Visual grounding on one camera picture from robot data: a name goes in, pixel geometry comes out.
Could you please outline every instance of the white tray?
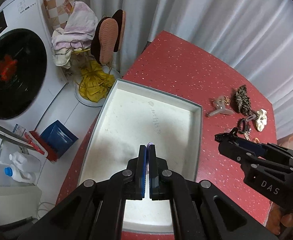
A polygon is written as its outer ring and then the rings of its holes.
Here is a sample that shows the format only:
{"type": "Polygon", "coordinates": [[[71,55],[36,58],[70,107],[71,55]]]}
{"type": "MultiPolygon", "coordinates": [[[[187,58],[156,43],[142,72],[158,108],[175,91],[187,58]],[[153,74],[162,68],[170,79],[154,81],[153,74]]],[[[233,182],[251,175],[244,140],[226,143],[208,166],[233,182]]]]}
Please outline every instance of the white tray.
{"type": "MultiPolygon", "coordinates": [[[[186,99],[118,79],[99,114],[82,165],[79,183],[109,179],[138,156],[140,145],[153,142],[157,157],[170,170],[195,180],[202,130],[202,107],[186,99]]],[[[127,200],[124,231],[172,233],[168,200],[127,200]]]]}

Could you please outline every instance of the orange object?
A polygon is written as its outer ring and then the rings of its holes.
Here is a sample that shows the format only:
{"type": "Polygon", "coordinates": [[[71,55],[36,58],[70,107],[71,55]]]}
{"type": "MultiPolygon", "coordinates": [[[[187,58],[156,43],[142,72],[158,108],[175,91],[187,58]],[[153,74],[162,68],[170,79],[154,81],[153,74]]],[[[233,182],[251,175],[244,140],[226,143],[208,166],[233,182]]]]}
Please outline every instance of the orange object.
{"type": "Polygon", "coordinates": [[[4,59],[0,61],[0,80],[1,81],[9,81],[13,77],[16,72],[17,60],[12,59],[12,57],[8,54],[4,55],[4,59]]]}

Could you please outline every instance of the blue gripper pad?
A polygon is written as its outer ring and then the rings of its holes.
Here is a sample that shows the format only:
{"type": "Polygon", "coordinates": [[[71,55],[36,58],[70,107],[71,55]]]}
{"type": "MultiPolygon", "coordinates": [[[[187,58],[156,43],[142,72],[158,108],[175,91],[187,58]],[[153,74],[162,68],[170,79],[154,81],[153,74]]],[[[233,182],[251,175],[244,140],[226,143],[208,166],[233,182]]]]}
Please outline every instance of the blue gripper pad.
{"type": "Polygon", "coordinates": [[[147,148],[145,145],[140,145],[135,174],[136,195],[139,196],[139,198],[144,198],[145,175],[147,174],[147,148]]]}

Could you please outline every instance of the slipper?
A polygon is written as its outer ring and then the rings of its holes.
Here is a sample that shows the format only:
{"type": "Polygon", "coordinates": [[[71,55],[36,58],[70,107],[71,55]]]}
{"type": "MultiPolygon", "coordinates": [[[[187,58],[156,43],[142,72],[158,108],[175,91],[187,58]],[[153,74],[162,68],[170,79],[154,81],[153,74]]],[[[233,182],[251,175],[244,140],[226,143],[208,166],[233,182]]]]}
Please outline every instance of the slipper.
{"type": "Polygon", "coordinates": [[[98,23],[91,42],[91,54],[100,65],[112,60],[113,49],[118,37],[118,24],[115,19],[104,17],[98,23]]]}
{"type": "Polygon", "coordinates": [[[125,28],[125,11],[123,10],[117,10],[114,15],[112,16],[113,19],[116,20],[118,23],[118,38],[116,40],[115,46],[114,46],[114,52],[117,52],[121,49],[122,40],[123,40],[123,34],[124,34],[124,28],[125,28]]]}

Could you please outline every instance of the blue bottle cap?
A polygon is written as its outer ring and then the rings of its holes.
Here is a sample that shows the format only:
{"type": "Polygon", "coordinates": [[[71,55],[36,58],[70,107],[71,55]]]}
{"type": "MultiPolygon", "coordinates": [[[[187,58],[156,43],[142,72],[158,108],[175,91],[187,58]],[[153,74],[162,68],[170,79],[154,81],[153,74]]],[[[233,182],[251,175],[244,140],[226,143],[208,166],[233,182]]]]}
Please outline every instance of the blue bottle cap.
{"type": "Polygon", "coordinates": [[[10,177],[12,177],[12,175],[13,175],[13,171],[12,171],[12,169],[10,167],[6,167],[4,169],[4,172],[5,172],[6,175],[8,175],[10,177]]]}

